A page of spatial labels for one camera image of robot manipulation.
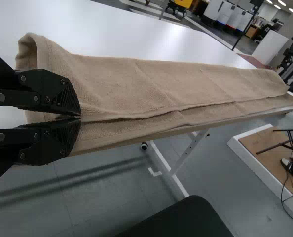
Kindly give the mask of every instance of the cable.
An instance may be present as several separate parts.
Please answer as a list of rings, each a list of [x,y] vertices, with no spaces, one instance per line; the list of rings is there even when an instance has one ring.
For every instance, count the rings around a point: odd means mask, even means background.
[[[284,184],[283,184],[283,188],[281,189],[281,193],[280,193],[280,202],[281,202],[281,206],[283,207],[283,210],[285,211],[285,213],[293,220],[293,217],[291,215],[289,215],[289,213],[285,210],[285,207],[284,207],[284,201],[288,200],[289,198],[287,198],[286,200],[283,201],[283,190],[284,190],[284,187],[286,185],[286,182],[288,181],[289,179],[289,172],[286,170],[286,180],[284,181]]]

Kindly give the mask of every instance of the plywood board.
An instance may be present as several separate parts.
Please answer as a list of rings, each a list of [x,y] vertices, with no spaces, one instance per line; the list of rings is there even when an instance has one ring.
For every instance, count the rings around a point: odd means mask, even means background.
[[[239,141],[273,176],[276,177],[277,180],[283,184],[287,174],[280,164],[280,160],[282,158],[289,158],[291,150],[280,146],[262,154],[256,154],[256,152],[260,150],[288,140],[288,137],[283,132],[273,132],[274,129],[275,128],[272,127],[254,133],[250,136],[239,139]],[[293,194],[292,183],[293,177],[289,175],[289,179],[285,186]]]

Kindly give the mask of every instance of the caster wheel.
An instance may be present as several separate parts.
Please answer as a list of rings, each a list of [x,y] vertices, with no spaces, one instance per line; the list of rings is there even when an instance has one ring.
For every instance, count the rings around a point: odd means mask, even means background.
[[[148,149],[148,144],[146,142],[142,142],[140,147],[141,147],[142,150],[145,151],[145,150]]]

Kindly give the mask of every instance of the yellow equipment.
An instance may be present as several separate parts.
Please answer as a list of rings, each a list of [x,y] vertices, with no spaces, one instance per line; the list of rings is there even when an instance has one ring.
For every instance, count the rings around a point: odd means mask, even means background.
[[[190,5],[192,3],[192,0],[170,0],[167,4],[167,7],[165,11],[167,11],[169,8],[173,10],[173,15],[177,15],[178,12],[183,13],[183,17],[187,16],[187,8],[190,8]]]
[[[193,0],[175,0],[175,4],[183,6],[185,8],[190,8],[190,5]]]

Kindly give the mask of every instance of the folded towel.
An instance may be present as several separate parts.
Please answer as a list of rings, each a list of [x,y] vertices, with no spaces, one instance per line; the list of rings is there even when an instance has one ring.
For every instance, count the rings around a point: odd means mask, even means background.
[[[80,56],[28,33],[19,40],[16,69],[34,68],[67,77],[75,88],[83,124],[74,154],[293,104],[288,86],[272,70]],[[26,114],[29,122],[56,116]]]

